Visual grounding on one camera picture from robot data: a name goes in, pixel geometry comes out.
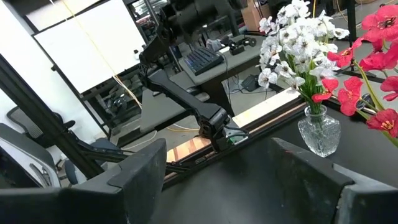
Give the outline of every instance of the computer keyboard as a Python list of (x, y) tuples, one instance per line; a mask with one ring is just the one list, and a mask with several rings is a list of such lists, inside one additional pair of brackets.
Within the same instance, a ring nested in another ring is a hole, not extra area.
[(214, 66), (223, 63), (224, 58), (212, 50), (200, 47), (184, 57), (184, 61), (190, 70), (198, 76)]

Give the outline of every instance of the glass vase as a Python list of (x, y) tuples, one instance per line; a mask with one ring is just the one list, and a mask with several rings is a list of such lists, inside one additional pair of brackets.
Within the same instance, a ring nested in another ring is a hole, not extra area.
[(334, 153), (340, 141), (340, 122), (326, 115), (326, 106), (321, 105), (319, 114), (311, 114), (311, 108), (304, 109), (306, 118), (298, 122), (298, 130), (308, 148), (318, 156)]

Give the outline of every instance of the black tabletop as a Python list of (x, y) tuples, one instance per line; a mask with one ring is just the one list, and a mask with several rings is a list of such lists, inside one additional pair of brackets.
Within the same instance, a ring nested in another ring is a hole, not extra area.
[[(363, 122), (331, 108), (328, 114), (341, 123), (340, 144), (328, 158), (398, 187), (398, 149)], [(256, 138), (249, 147), (163, 191), (152, 223), (300, 223), (284, 207), (284, 193), (268, 167), (266, 151), (272, 137), (308, 149), (297, 127), (297, 122), (303, 118), (304, 115), (291, 119), (271, 134)]]

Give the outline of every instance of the computer mouse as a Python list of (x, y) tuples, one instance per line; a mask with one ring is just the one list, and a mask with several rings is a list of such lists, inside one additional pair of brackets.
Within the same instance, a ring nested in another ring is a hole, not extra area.
[(196, 86), (187, 88), (186, 91), (193, 96), (196, 96), (197, 94), (201, 93), (201, 90)]

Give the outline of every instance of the desk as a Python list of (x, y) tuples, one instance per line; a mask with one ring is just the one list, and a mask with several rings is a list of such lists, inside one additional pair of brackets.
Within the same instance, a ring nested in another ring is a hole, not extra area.
[[(209, 103), (216, 103), (217, 105), (224, 108), (227, 113), (234, 116), (231, 104), (228, 101), (228, 96), (225, 93), (223, 80), (228, 79), (246, 69), (253, 67), (259, 63), (259, 52), (261, 48), (262, 41), (265, 39), (263, 36), (249, 36), (257, 40), (257, 44), (254, 47), (246, 46), (245, 51), (238, 55), (231, 55), (229, 51), (225, 52), (224, 55), (228, 61), (228, 71), (226, 72), (226, 62), (223, 62), (214, 68), (196, 76), (189, 69), (188, 65), (185, 63), (184, 59), (181, 58), (178, 62), (181, 67), (186, 71), (188, 76), (191, 78), (196, 86), (200, 86), (201, 89), (206, 92), (210, 99)], [(243, 35), (233, 37), (233, 40), (242, 39)]]
[[(172, 76), (170, 80), (183, 89), (195, 86), (185, 72), (180, 72)], [(209, 99), (209, 96), (206, 93), (200, 93), (197, 95), (197, 98), (201, 101), (206, 101)], [(142, 94), (142, 113), (140, 121), (140, 131), (142, 133), (152, 131), (153, 129), (160, 131), (188, 115), (189, 114), (182, 106), (170, 98), (167, 98), (163, 93), (153, 96), (152, 91), (144, 90)]]
[[(398, 187), (396, 147), (382, 133), (341, 114), (338, 105), (326, 105), (328, 115), (341, 123), (340, 144), (328, 159)], [(267, 146), (278, 137), (307, 149), (297, 127), (304, 117), (301, 107), (276, 125), (260, 128), (236, 152), (163, 191), (152, 223), (301, 223), (286, 206)]]

